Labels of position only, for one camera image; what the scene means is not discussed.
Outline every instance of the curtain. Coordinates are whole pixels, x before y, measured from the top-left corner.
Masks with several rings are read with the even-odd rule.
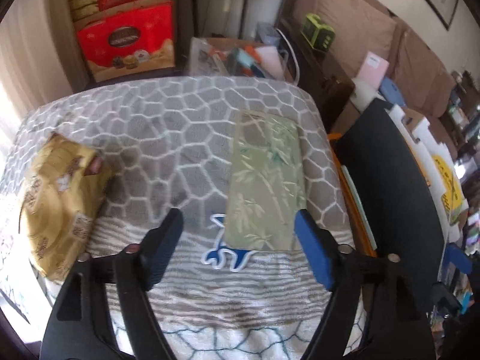
[[[54,15],[52,6],[56,7]],[[68,8],[67,15],[59,13],[65,7],[66,0],[14,0],[0,22],[0,166],[28,112],[81,91],[87,83]],[[64,39],[60,42],[63,58],[52,21],[57,39]]]

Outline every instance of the wall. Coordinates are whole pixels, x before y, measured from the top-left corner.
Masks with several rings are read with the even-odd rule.
[[[2,93],[19,117],[72,94],[53,41],[46,0],[14,0],[0,23],[0,39]]]
[[[89,76],[71,22],[67,0],[45,0],[52,40],[73,92],[85,89]]]
[[[237,38],[243,0],[211,0],[208,9],[208,19],[205,33],[222,33],[225,36]],[[249,0],[244,38],[255,35],[258,21],[273,23],[277,18],[281,0]]]
[[[412,27],[448,71],[466,69],[480,82],[480,28],[463,0],[449,31],[425,0],[379,1]]]

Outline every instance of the gray blanket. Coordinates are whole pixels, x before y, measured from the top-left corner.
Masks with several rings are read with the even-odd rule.
[[[239,256],[222,249],[221,223],[212,221],[211,215],[225,213],[239,109],[297,123],[308,209],[339,243],[353,245],[318,110],[307,93],[279,81],[141,80],[58,100],[24,120],[0,183],[3,196],[16,194],[30,160],[56,130],[99,149],[116,171],[87,245],[94,256],[114,254],[139,242],[171,207],[179,207],[184,232],[164,279],[149,298],[181,358],[211,351],[220,358],[239,354],[268,358],[270,353],[276,358],[300,357],[329,300],[302,251]],[[11,239],[2,237],[3,258],[9,247]],[[240,264],[244,268],[238,271]],[[2,290],[20,310],[32,307],[22,304],[1,269]],[[58,288],[47,283],[47,295],[54,298]],[[107,293],[118,339],[129,350],[114,286]],[[360,334],[357,328],[352,343]]]

